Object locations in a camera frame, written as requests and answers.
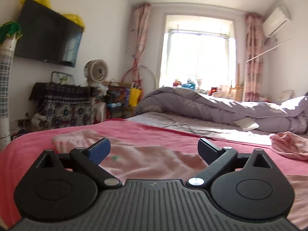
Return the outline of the purple pillow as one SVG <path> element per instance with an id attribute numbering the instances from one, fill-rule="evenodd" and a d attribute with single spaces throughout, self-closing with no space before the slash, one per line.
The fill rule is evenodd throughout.
<path id="1" fill-rule="evenodd" d="M 295 112 L 299 114 L 307 109 L 307 96 L 300 96 L 289 99 L 281 104 L 284 110 Z"/>

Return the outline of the pink bed blanket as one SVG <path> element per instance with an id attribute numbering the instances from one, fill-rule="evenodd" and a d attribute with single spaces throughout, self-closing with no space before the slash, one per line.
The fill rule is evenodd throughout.
<path id="1" fill-rule="evenodd" d="M 98 188 L 72 170 L 70 151 L 102 138 L 191 150 L 167 143 L 180 135 L 234 148 L 231 171 L 207 188 L 182 179 L 127 179 L 119 188 Z M 3 230 L 307 230 L 288 220 L 295 190 L 263 146 L 271 149 L 247 136 L 206 137 L 129 120 L 25 134 L 1 153 Z"/>

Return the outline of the beige round fan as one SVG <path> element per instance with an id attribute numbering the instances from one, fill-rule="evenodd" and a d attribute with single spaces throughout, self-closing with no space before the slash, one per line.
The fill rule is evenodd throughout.
<path id="1" fill-rule="evenodd" d="M 89 84 L 104 82 L 108 77 L 107 63 L 102 59 L 89 61 L 84 67 L 84 76 Z"/>

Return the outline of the left pink curtain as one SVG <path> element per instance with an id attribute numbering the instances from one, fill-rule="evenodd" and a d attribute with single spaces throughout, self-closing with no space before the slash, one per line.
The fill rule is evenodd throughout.
<path id="1" fill-rule="evenodd" d="M 140 87 L 142 84 L 140 61 L 146 48 L 150 12 L 150 3 L 140 4 L 134 9 L 135 50 L 132 70 L 134 87 Z"/>

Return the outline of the white air conditioner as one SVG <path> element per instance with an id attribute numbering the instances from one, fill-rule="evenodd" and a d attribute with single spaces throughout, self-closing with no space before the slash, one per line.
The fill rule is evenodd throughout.
<path id="1" fill-rule="evenodd" d="M 266 38 L 274 37 L 289 22 L 291 16 L 285 5 L 279 4 L 263 23 L 263 32 Z"/>

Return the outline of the pink curtain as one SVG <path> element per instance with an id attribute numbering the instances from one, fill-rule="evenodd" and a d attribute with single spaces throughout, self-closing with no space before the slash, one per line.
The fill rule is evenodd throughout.
<path id="1" fill-rule="evenodd" d="M 244 73 L 243 101 L 257 102 L 263 78 L 264 47 L 263 19 L 258 13 L 247 13 L 246 23 L 246 63 Z"/>
<path id="2" fill-rule="evenodd" d="M 135 50 L 132 70 L 134 87 L 140 87 L 142 84 L 140 61 L 146 48 L 150 12 L 150 3 L 140 4 L 134 9 Z"/>

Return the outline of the black wall television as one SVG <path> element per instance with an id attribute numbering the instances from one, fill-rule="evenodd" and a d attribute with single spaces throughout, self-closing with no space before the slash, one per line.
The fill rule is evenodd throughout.
<path id="1" fill-rule="evenodd" d="M 18 22 L 23 36 L 17 41 L 16 56 L 75 67 L 81 26 L 33 0 L 25 0 Z"/>

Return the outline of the purple quilt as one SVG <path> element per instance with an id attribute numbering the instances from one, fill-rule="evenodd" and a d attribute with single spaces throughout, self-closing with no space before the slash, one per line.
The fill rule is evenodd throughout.
<path id="1" fill-rule="evenodd" d="M 250 117 L 263 132 L 307 132 L 307 109 L 296 114 L 275 103 L 237 102 L 198 94 L 186 88 L 162 87 L 151 91 L 138 103 L 135 114 L 147 112 L 172 113 L 230 126 Z"/>

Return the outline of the yellow bag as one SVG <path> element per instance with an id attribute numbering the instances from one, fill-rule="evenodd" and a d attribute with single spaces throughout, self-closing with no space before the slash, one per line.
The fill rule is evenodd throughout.
<path id="1" fill-rule="evenodd" d="M 141 96 L 141 94 L 142 94 L 141 88 L 135 88 L 135 87 L 131 88 L 128 105 L 132 106 L 132 107 L 137 107 L 138 100 L 139 100 L 139 97 Z"/>

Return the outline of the patterned cloth covered cabinet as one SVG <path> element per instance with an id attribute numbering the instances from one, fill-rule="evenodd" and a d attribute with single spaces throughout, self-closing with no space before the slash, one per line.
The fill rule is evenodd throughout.
<path id="1" fill-rule="evenodd" d="M 37 82 L 29 99 L 37 103 L 48 128 L 55 129 L 93 124 L 96 94 L 93 87 Z"/>

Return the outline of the crumpled pink clothes pile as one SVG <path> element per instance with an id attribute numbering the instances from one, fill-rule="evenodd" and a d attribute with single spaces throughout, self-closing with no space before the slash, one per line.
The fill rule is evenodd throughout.
<path id="1" fill-rule="evenodd" d="M 270 134 L 271 149 L 292 160 L 307 161 L 307 139 L 292 132 Z"/>

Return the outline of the light pink garment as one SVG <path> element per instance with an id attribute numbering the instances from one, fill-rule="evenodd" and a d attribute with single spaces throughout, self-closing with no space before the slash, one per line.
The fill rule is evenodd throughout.
<path id="1" fill-rule="evenodd" d="M 168 144 L 176 147 L 192 146 L 189 151 L 168 148 L 166 144 L 147 144 L 110 137 L 111 152 L 100 163 L 110 174 L 125 182 L 127 179 L 182 179 L 187 181 L 207 167 L 197 153 L 197 138 L 180 135 L 175 139 L 167 138 Z M 263 146 L 264 151 L 285 174 L 295 190 L 295 202 L 288 220 L 298 228 L 307 227 L 307 163 L 291 160 Z"/>

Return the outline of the blue plush toy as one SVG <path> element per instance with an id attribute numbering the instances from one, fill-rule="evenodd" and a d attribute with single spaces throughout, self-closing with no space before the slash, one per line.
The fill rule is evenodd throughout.
<path id="1" fill-rule="evenodd" d="M 195 90 L 196 89 L 196 84 L 195 81 L 192 79 L 188 79 L 187 83 L 181 85 L 182 88 L 190 89 L 190 90 Z"/>

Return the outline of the right pink curtain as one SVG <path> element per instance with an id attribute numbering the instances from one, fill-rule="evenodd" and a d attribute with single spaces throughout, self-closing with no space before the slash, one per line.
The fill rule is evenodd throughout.
<path id="1" fill-rule="evenodd" d="M 263 78 L 264 47 L 263 19 L 258 13 L 247 13 L 246 23 L 246 63 L 244 73 L 243 101 L 257 102 Z"/>

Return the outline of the white book on bed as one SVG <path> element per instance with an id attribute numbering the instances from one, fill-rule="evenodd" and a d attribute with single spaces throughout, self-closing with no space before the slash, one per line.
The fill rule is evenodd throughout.
<path id="1" fill-rule="evenodd" d="M 238 127 L 240 127 L 243 131 L 251 131 L 257 129 L 259 124 L 254 121 L 254 119 L 247 117 L 234 122 Z"/>

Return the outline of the white tower fan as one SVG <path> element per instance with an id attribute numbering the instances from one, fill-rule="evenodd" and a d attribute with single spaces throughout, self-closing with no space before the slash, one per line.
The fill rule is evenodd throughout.
<path id="1" fill-rule="evenodd" d="M 17 40 L 22 37 L 16 21 L 1 25 L 1 152 L 11 142 L 9 121 L 9 79 Z"/>

